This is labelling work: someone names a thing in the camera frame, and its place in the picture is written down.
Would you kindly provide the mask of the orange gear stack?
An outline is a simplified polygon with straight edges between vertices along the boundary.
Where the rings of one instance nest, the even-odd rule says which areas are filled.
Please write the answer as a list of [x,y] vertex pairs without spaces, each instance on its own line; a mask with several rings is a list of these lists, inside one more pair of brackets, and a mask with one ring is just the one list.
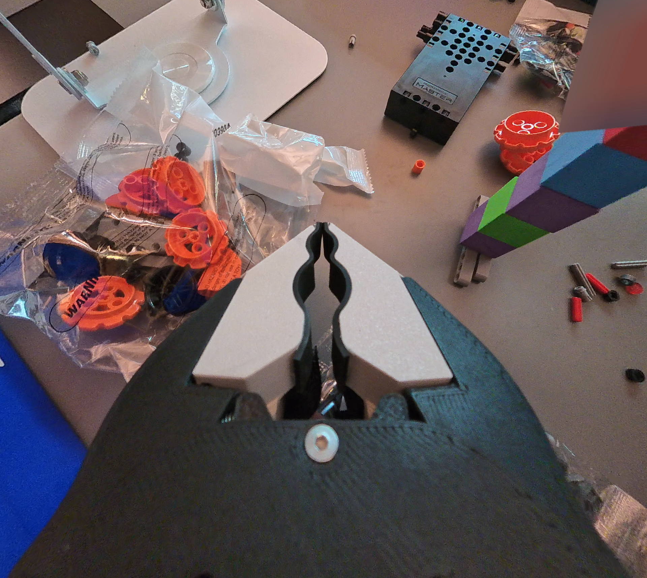
[[519,176],[552,149],[560,126],[550,113],[525,110],[499,122],[493,135],[503,166]]

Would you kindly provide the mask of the red foam cube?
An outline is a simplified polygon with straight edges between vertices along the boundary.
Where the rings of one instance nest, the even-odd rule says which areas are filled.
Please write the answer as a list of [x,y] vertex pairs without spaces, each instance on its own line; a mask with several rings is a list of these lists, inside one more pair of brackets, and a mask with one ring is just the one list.
[[621,127],[604,130],[603,144],[611,149],[646,161],[647,126]]

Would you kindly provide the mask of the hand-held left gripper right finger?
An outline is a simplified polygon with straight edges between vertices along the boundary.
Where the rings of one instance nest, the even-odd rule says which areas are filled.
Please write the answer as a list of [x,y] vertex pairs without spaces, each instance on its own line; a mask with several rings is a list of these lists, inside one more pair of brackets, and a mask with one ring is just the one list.
[[451,387],[454,374],[405,278],[332,223],[325,257],[338,301],[331,356],[339,414],[365,414],[388,394]]

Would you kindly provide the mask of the clear bag of orange gears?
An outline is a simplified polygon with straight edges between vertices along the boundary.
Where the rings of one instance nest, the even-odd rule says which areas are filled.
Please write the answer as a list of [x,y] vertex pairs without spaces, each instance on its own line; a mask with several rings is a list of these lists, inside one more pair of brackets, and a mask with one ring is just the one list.
[[230,125],[149,50],[128,66],[57,164],[1,208],[1,317],[126,380],[316,213],[223,165]]

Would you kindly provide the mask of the black perforated control box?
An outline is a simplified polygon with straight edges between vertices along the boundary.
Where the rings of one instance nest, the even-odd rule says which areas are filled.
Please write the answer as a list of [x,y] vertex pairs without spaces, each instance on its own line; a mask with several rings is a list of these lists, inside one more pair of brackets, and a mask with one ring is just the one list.
[[510,37],[443,11],[417,37],[425,46],[393,86],[384,116],[445,146],[489,76],[518,50]]

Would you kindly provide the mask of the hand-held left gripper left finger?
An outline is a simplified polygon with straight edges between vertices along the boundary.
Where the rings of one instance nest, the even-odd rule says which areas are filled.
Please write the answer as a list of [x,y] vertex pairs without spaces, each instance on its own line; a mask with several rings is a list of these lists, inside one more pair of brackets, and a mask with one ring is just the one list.
[[306,228],[248,272],[193,370],[197,383],[283,403],[286,417],[310,417],[321,392],[305,301],[323,224]]

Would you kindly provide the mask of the green foam cube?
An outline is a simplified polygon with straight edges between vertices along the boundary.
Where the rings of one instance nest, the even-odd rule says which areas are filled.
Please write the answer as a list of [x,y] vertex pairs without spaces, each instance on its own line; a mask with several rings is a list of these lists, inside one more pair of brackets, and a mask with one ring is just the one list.
[[549,234],[548,231],[507,213],[518,179],[517,176],[514,177],[489,198],[478,228],[480,234],[514,248],[522,247]]

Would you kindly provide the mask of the small clear bag of parts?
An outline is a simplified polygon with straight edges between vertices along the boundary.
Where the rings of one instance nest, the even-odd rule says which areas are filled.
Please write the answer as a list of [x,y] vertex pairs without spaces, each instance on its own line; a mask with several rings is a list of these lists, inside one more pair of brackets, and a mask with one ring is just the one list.
[[510,29],[520,63],[566,99],[592,16],[526,0]]

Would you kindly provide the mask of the purple foam cube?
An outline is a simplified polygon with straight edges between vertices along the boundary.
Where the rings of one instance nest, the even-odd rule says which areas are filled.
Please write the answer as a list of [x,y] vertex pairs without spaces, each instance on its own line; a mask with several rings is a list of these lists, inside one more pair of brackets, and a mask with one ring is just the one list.
[[512,245],[489,236],[488,234],[479,232],[479,226],[481,219],[483,218],[485,208],[486,205],[483,204],[470,214],[459,243],[465,248],[484,254],[491,259],[495,259],[513,251],[515,248]]
[[546,232],[556,233],[600,210],[540,184],[550,155],[543,155],[518,177],[505,213]]

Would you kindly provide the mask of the clear bag of grey parts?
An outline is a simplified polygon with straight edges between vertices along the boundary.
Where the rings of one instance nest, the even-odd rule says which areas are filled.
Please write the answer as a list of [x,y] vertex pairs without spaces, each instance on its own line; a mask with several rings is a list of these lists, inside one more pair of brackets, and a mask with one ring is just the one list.
[[634,577],[646,576],[646,507],[546,433],[567,482],[602,540]]

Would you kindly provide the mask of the white metal stand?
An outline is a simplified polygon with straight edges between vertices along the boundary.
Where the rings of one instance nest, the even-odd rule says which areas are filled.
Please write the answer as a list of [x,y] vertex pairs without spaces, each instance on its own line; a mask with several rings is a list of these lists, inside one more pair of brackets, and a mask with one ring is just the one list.
[[[108,95],[126,75],[142,47],[175,41],[218,44],[230,78],[211,107],[226,121],[253,113],[265,120],[316,80],[326,69],[326,49],[313,37],[258,0],[92,0],[125,29],[98,43],[100,55],[83,54],[68,71],[89,78],[93,100]],[[1,12],[20,4],[1,0]]]

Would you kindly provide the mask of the blue foam cube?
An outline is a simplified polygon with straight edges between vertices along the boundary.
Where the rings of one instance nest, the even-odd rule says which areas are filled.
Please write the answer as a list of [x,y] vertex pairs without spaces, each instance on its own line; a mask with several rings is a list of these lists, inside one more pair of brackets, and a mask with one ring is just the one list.
[[646,161],[603,144],[604,129],[567,132],[553,148],[541,185],[598,209],[646,186]]

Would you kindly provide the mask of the white plastic pouch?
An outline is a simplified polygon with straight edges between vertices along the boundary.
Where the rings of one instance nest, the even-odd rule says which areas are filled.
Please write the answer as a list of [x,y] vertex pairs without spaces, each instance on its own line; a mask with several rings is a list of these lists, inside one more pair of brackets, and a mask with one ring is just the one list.
[[249,114],[215,140],[220,164],[257,194],[293,207],[319,205],[318,184],[373,194],[365,150],[327,146],[323,137]]

